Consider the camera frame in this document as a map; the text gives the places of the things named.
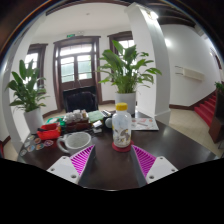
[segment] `red staircase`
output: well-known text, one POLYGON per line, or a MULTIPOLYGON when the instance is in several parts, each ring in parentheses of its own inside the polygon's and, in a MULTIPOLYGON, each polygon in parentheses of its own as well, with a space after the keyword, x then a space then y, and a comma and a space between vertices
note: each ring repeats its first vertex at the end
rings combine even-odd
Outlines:
POLYGON ((216 95, 212 95, 208 100, 195 107, 194 111, 207 123, 210 127, 215 112, 216 95))

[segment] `table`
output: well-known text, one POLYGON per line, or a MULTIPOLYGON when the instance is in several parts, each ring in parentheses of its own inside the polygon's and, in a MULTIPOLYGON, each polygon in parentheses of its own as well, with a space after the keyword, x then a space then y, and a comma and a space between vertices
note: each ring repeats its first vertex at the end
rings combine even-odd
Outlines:
MULTIPOLYGON (((136 112, 135 118, 148 117, 136 112)), ((178 170, 218 157, 194 140, 179 133, 173 128, 156 121, 159 131, 132 131, 134 145, 146 150, 152 155, 164 156, 178 170)), ((92 161, 88 176, 83 178, 81 186, 91 189, 124 190, 139 188, 130 152, 120 153, 112 148, 112 130, 103 130, 92 138, 96 148, 96 156, 92 161)), ((27 152, 18 156, 18 162, 34 165, 47 170, 61 156, 71 156, 63 153, 56 144, 41 150, 27 152)))

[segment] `exit sign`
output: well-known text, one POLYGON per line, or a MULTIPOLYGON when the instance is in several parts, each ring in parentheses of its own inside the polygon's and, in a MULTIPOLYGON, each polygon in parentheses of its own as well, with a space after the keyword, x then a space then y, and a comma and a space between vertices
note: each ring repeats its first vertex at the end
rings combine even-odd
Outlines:
POLYGON ((67 35, 67 38, 74 37, 74 36, 75 36, 75 34, 69 34, 69 35, 67 35))

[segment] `chair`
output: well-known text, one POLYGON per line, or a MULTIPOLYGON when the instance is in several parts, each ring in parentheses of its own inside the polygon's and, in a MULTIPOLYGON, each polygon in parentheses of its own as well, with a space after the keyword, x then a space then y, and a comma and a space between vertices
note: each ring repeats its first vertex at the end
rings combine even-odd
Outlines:
POLYGON ((64 90, 63 100, 66 113, 77 109, 85 109, 86 112, 98 110, 95 86, 64 90))

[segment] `tiled floor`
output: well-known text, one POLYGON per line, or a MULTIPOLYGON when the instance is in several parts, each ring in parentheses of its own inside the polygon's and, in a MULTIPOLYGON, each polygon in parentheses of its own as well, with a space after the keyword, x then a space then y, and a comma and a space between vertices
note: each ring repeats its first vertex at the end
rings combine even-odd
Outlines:
MULTIPOLYGON (((100 105, 99 110, 115 110, 114 104, 100 105)), ((56 117, 64 115, 65 111, 46 117, 44 121, 47 121, 50 117, 56 117)), ((218 149, 220 143, 214 144, 209 133, 209 127, 205 121, 194 111, 189 110, 177 110, 171 109, 170 127, 195 140, 205 148, 212 151, 218 157, 224 153, 224 142, 222 144, 223 149, 218 149)), ((5 158, 16 161, 18 154, 15 151, 11 141, 9 141, 4 147, 5 158)))

